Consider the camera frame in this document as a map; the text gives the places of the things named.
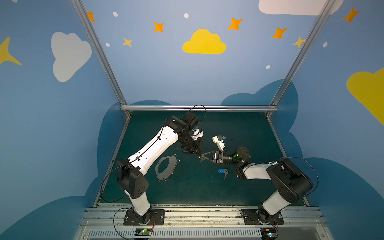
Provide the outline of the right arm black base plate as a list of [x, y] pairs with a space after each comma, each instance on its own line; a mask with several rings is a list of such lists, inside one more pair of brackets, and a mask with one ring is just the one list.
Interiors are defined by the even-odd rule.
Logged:
[[241, 209], [240, 214], [245, 225], [283, 225], [284, 220], [281, 212], [274, 215], [268, 214], [265, 210]]

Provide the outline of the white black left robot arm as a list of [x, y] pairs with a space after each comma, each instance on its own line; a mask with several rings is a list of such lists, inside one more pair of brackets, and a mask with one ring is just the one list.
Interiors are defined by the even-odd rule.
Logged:
[[181, 119], [167, 119], [160, 131], [144, 147], [127, 159], [119, 159], [117, 182], [129, 197], [134, 213], [143, 222], [152, 209], [146, 195], [149, 182], [145, 178], [152, 164], [176, 142], [181, 143], [184, 153], [200, 156], [200, 138], [203, 135], [198, 117], [187, 112]]

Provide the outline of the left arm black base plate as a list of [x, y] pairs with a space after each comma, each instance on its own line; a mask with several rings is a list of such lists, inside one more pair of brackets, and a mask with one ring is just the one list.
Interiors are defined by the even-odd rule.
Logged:
[[132, 208], [126, 211], [124, 226], [162, 226], [165, 220], [165, 210], [150, 208], [143, 216], [137, 214]]

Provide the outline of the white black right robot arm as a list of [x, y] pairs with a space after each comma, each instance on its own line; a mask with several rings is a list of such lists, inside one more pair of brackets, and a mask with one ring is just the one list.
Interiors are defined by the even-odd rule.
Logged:
[[241, 180], [269, 180], [276, 190], [257, 210], [258, 220], [266, 222], [285, 207], [295, 204], [314, 187], [313, 181], [289, 158], [280, 158], [265, 164], [250, 163], [249, 150], [238, 147], [232, 154], [225, 151], [211, 151], [201, 154], [202, 161], [215, 164], [236, 165], [235, 174]]

